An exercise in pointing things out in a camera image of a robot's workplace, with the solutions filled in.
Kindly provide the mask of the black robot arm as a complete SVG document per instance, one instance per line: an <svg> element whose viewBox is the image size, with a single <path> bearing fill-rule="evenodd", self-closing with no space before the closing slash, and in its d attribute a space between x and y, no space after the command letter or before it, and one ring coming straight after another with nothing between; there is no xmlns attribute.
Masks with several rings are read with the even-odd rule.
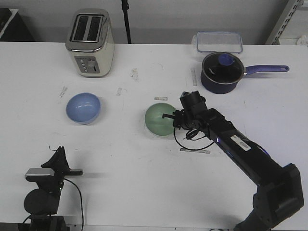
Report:
<svg viewBox="0 0 308 231"><path fill-rule="evenodd" d="M235 231L269 231L304 206L299 169L282 167L257 143L248 139L214 108L207 108L198 91L183 92L182 110L162 114L174 128L187 130L187 139L199 132L212 140L257 186L253 210Z"/></svg>
<svg viewBox="0 0 308 231"><path fill-rule="evenodd" d="M59 146L53 156L39 168L30 168L25 173L25 179L37 184L37 188L29 192L24 199L24 209L29 213L30 231L69 231L63 216L58 212L64 181L74 185L80 196L80 209L84 228L84 210L81 190L67 176L81 176L82 169L71 169L67 162L65 148Z"/></svg>

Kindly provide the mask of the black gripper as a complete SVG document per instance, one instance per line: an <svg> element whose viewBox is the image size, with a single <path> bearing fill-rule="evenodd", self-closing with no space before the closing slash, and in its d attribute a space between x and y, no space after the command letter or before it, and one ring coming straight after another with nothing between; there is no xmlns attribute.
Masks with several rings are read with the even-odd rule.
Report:
<svg viewBox="0 0 308 231"><path fill-rule="evenodd" d="M173 127L182 128L185 130L199 129L199 123L194 119L190 119L184 112L184 110L176 110L173 115L162 114L162 118L173 119Z"/></svg>
<svg viewBox="0 0 308 231"><path fill-rule="evenodd" d="M55 172L54 177L37 182L37 186L40 189L49 193L59 192L63 188L66 176L83 175L82 169L70 169L63 146L59 146L53 156L46 163L42 164L41 167L51 168Z"/></svg>

